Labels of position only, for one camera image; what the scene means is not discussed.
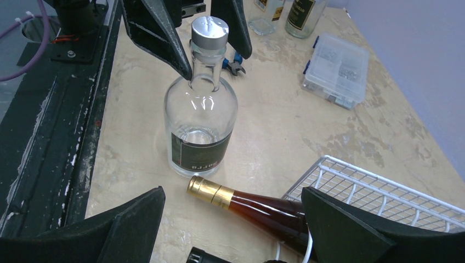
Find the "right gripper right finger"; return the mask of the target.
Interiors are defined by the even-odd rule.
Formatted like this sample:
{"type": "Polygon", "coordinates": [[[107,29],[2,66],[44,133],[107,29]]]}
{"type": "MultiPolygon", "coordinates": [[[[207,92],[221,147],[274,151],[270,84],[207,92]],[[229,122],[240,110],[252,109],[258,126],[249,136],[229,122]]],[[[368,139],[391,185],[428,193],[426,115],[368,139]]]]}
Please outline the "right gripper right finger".
{"type": "Polygon", "coordinates": [[[313,187],[302,203],[318,262],[464,262],[464,232],[394,222],[313,187]]]}

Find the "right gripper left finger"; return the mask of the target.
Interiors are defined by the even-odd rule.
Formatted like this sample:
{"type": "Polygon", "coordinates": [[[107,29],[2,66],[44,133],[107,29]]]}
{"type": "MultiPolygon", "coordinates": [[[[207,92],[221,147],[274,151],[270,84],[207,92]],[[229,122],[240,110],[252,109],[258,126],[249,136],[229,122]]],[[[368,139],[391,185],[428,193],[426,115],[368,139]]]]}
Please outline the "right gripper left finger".
{"type": "Polygon", "coordinates": [[[150,262],[166,195],[161,186],[32,238],[1,238],[1,262],[150,262]]]}

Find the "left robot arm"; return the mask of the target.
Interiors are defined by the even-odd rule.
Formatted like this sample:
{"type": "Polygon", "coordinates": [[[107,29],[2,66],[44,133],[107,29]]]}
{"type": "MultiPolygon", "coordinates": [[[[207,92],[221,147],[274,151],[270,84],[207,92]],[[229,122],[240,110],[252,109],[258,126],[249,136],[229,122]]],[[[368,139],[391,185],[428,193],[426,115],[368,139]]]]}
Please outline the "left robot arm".
{"type": "MultiPolygon", "coordinates": [[[[48,1],[57,12],[67,35],[83,37],[98,26],[95,1],[48,1]]],[[[140,49],[169,64],[182,77],[192,78],[192,68],[176,28],[182,24],[182,8],[187,1],[116,1],[122,7],[127,35],[140,49]]],[[[212,16],[229,26],[228,42],[248,59],[252,44],[242,1],[212,1],[212,16]]]]}

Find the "round clear bottle silver cap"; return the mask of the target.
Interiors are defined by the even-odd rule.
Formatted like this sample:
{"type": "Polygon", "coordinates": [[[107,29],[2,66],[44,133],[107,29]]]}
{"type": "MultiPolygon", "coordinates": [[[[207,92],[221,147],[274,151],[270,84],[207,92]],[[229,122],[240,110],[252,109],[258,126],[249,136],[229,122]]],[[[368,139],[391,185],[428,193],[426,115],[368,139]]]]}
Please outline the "round clear bottle silver cap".
{"type": "Polygon", "coordinates": [[[238,112],[231,85],[221,77],[228,24],[201,16],[191,24],[192,78],[179,77],[165,94],[170,166],[180,175],[214,174],[226,153],[238,112]]]}

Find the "square bottle gold black cap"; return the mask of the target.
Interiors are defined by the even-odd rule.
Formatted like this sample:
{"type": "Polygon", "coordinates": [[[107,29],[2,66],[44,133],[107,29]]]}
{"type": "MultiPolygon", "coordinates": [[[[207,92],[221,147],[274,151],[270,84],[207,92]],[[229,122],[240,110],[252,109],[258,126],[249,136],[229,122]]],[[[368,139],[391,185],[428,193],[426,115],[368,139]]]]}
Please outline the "square bottle gold black cap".
{"type": "Polygon", "coordinates": [[[252,1],[247,25],[260,36],[275,32],[284,4],[284,0],[252,1]]]}

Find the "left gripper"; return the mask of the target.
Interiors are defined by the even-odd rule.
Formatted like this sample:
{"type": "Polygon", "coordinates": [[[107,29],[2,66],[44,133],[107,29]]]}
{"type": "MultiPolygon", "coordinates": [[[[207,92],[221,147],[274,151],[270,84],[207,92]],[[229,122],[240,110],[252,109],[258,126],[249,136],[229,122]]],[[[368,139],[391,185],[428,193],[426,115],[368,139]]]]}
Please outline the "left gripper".
{"type": "MultiPolygon", "coordinates": [[[[192,68],[176,28],[182,24],[182,18],[205,12],[204,0],[123,0],[121,7],[126,32],[132,42],[191,80],[192,68]]],[[[228,24],[228,43],[244,59],[250,58],[252,43],[243,0],[211,0],[211,15],[228,24]]]]}

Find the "tall clear glass bottle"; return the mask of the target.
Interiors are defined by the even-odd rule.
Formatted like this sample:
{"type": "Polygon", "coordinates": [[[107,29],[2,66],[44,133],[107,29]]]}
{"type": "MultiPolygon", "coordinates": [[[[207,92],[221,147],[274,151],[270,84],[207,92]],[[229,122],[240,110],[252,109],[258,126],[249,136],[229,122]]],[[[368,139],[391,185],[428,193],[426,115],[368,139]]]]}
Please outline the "tall clear glass bottle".
{"type": "Polygon", "coordinates": [[[296,38],[308,38],[327,4],[328,0],[294,0],[286,20],[286,32],[296,38]]]}

